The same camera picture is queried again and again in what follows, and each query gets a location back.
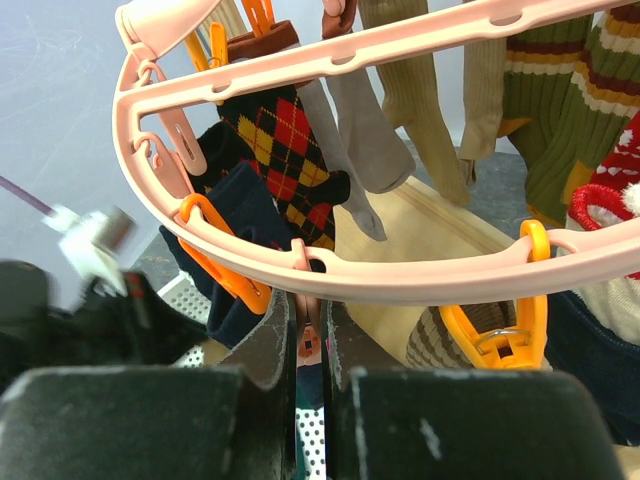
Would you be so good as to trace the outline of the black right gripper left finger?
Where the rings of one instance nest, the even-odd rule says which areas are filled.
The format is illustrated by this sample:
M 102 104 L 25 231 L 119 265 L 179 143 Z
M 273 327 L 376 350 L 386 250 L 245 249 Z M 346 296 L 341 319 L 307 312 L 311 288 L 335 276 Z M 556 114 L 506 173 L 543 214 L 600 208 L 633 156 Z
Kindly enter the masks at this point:
M 277 290 L 218 365 L 56 367 L 1 399 L 5 479 L 288 479 L 296 308 Z

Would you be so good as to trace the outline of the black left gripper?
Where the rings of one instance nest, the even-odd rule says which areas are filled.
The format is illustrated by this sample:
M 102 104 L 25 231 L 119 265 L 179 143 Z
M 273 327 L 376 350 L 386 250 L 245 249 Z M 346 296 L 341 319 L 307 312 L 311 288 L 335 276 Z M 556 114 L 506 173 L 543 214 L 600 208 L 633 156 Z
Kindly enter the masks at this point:
M 36 368 L 170 365 L 208 336 L 169 306 L 137 271 L 127 294 L 102 293 L 94 277 L 73 311 L 49 304 L 50 278 L 26 262 L 1 263 L 1 389 Z

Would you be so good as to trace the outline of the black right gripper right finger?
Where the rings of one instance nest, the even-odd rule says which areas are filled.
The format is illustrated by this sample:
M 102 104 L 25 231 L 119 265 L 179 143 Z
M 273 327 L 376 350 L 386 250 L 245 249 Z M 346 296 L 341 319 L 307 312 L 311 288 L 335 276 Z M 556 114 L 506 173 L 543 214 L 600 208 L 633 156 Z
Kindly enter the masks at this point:
M 621 479 L 600 413 L 550 371 L 411 370 L 320 307 L 332 479 Z

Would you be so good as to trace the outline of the brown striped sock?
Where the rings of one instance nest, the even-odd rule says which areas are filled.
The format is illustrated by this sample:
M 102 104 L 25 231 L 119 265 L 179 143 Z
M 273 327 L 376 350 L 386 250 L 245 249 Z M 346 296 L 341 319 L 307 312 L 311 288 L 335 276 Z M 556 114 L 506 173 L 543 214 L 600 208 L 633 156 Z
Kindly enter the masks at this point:
M 458 340 L 466 327 L 471 339 L 491 331 L 514 327 L 512 300 L 460 305 L 459 308 L 427 307 L 409 335 L 406 360 L 418 369 L 471 369 L 474 367 Z

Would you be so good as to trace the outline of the pink round clip hanger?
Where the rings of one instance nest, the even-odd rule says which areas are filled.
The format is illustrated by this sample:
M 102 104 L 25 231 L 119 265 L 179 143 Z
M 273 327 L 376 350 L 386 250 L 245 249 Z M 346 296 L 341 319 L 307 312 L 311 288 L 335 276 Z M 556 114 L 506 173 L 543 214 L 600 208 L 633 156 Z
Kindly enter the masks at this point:
M 544 349 L 548 293 L 610 280 L 639 268 L 639 224 L 627 220 L 592 232 L 546 230 L 529 222 L 507 249 L 487 256 L 429 262 L 354 263 L 335 252 L 330 206 L 303 208 L 304 187 L 328 182 L 320 149 L 295 101 L 276 101 L 273 116 L 239 129 L 256 151 L 266 182 L 278 190 L 303 236 L 287 251 L 233 235 L 221 215 L 194 195 L 190 180 L 207 163 L 184 108 L 291 86 L 420 53 L 495 39 L 601 8 L 598 1 L 479 1 L 343 38 L 289 49 L 167 80 L 158 60 L 214 10 L 209 1 L 133 1 L 115 23 L 127 56 L 113 103 L 113 142 L 125 178 L 144 206 L 189 252 L 254 312 L 279 288 L 319 299 L 439 305 L 516 299 L 533 327 L 526 356 Z

